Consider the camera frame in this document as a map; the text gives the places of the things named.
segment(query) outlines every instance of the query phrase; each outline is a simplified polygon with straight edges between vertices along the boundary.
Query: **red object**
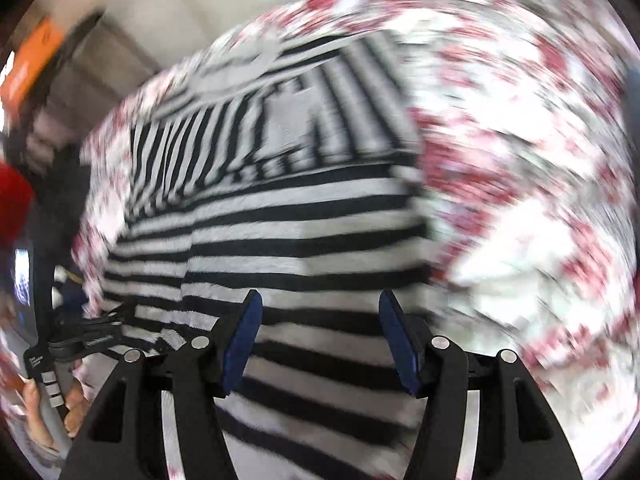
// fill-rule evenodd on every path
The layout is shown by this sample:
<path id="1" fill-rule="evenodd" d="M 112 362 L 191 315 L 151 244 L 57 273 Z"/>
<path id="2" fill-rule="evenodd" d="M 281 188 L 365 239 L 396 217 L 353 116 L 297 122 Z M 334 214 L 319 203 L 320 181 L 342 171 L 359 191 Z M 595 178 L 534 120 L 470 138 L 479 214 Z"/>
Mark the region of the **red object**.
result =
<path id="1" fill-rule="evenodd" d="M 0 162 L 0 247 L 9 247 L 29 213 L 33 189 L 14 168 Z"/>

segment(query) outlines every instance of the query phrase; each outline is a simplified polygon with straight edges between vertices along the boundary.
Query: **black and white striped shirt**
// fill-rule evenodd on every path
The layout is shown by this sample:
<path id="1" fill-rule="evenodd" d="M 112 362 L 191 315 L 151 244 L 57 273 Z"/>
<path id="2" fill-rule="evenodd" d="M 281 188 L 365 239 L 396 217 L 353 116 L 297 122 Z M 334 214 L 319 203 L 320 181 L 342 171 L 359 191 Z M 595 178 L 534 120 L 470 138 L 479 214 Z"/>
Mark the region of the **black and white striped shirt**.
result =
<path id="1" fill-rule="evenodd" d="M 103 288 L 124 352 L 178 348 L 250 288 L 263 326 L 216 400 L 239 478 L 398 478 L 424 404 L 378 322 L 420 303 L 425 225 L 392 175 L 418 146 L 388 35 L 260 45 L 201 66 L 132 131 L 127 229 Z"/>

